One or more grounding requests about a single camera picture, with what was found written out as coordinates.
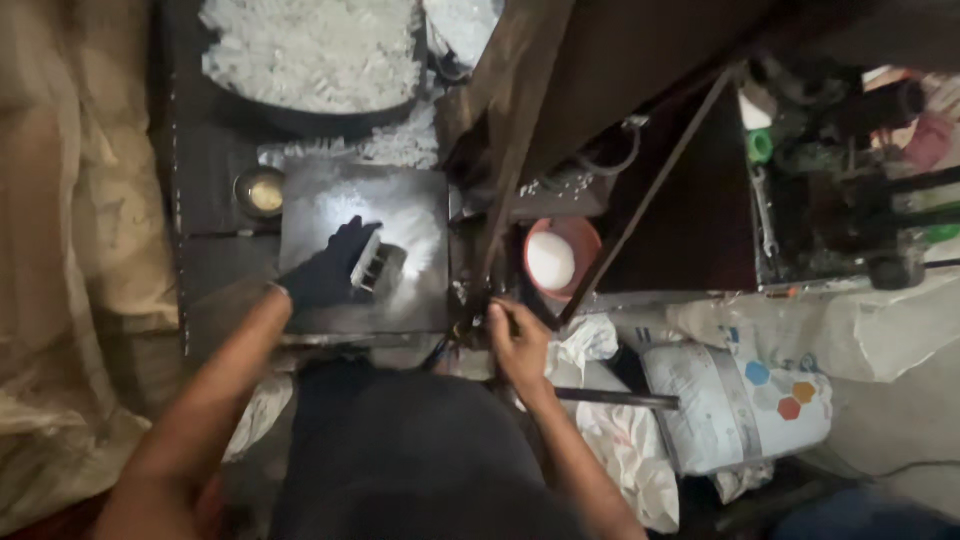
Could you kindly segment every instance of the black glove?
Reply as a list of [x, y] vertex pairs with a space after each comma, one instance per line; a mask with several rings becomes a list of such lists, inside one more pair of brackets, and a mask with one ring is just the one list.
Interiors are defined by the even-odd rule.
[[294, 313], [312, 307], [371, 302], [373, 296], [370, 292], [353, 288], [350, 273], [373, 232], [380, 227], [380, 223], [363, 225], [360, 216], [354, 216], [330, 237], [325, 250], [281, 276], [276, 284], [290, 295]]

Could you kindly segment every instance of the green object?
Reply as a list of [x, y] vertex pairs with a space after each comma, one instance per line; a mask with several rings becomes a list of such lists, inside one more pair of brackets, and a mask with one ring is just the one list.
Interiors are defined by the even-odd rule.
[[[934, 207], [931, 210], [949, 210], [958, 208], [960, 208], [960, 201], [946, 203], [945, 205]], [[956, 238], [958, 235], [960, 235], [960, 224], [934, 225], [933, 227], [927, 227], [924, 231], [926, 241], [930, 244], [946, 242], [947, 240]]]
[[774, 141], [766, 128], [747, 133], [747, 157], [751, 163], [766, 163], [774, 155]]

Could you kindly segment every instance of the hand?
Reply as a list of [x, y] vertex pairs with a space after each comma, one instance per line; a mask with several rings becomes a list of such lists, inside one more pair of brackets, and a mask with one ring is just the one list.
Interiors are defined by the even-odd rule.
[[[511, 335], [510, 318], [519, 328], [518, 335]], [[520, 399], [530, 406], [554, 396], [553, 386], [544, 375], [550, 330], [530, 309], [504, 298], [491, 301], [489, 319], [496, 361]]]
[[312, 307], [371, 302], [370, 292], [357, 290], [350, 283], [350, 273], [380, 227], [379, 223], [363, 225], [360, 216], [354, 216], [330, 237], [325, 250], [277, 280], [276, 284], [290, 295], [294, 313]]

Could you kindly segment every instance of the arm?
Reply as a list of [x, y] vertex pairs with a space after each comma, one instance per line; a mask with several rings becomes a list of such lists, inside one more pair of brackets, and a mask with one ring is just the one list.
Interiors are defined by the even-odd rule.
[[[517, 337], [510, 334], [508, 314], [519, 327]], [[550, 330], [529, 309], [504, 299], [491, 303], [490, 324], [497, 362], [537, 422], [564, 488], [588, 527], [602, 540], [645, 539], [643, 526], [567, 417], [543, 374]]]
[[276, 287], [248, 313], [133, 453], [96, 538], [200, 538], [196, 499], [218, 471], [290, 314], [290, 299]]
[[194, 504], [219, 470], [283, 328], [295, 310], [362, 300], [350, 271], [377, 227], [353, 218], [326, 250], [280, 278], [247, 314], [140, 442], [100, 516], [96, 538], [200, 538]]

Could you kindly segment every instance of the orange bowl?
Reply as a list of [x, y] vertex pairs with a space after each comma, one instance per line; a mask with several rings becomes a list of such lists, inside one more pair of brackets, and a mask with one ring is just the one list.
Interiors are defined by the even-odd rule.
[[[573, 250], [573, 278], [564, 288], [548, 289], [543, 287], [534, 278], [530, 271], [530, 238], [536, 233], [553, 233], [562, 238]], [[541, 219], [530, 228], [527, 238], [523, 242], [523, 267], [530, 276], [530, 281], [538, 291], [562, 302], [569, 302], [573, 298], [573, 292], [583, 280], [584, 275], [600, 253], [600, 234], [590, 225], [590, 222], [583, 217], [551, 217]]]

